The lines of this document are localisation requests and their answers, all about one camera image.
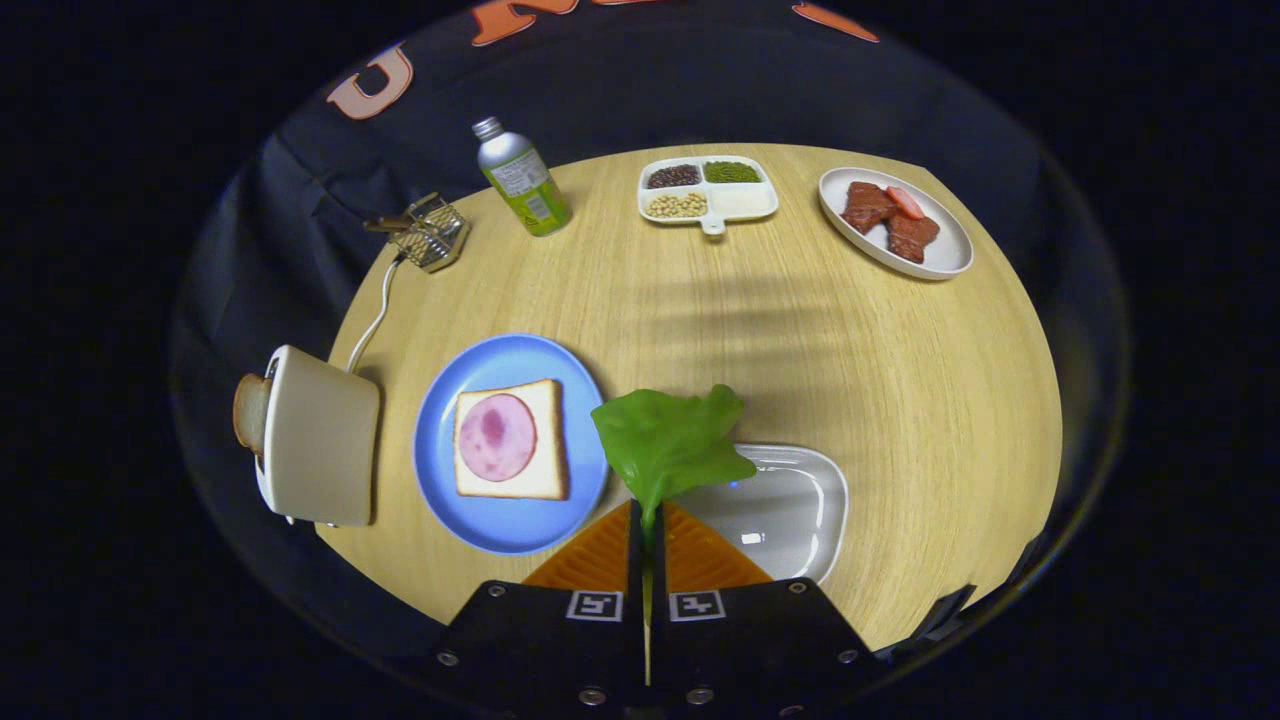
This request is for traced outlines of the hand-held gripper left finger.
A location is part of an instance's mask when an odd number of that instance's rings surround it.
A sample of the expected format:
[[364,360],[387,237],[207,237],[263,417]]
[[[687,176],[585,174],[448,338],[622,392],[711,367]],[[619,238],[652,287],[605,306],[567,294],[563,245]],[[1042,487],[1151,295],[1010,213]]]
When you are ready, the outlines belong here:
[[480,584],[431,648],[431,683],[477,716],[623,716],[646,689],[640,507],[561,548],[534,583]]

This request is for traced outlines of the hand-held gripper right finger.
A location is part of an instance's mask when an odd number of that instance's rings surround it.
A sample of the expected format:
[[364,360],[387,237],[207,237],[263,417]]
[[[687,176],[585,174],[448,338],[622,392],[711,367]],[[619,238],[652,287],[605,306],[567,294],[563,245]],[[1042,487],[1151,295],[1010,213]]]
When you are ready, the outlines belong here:
[[649,688],[668,716],[815,716],[883,664],[808,577],[675,592],[666,518],[652,552]]

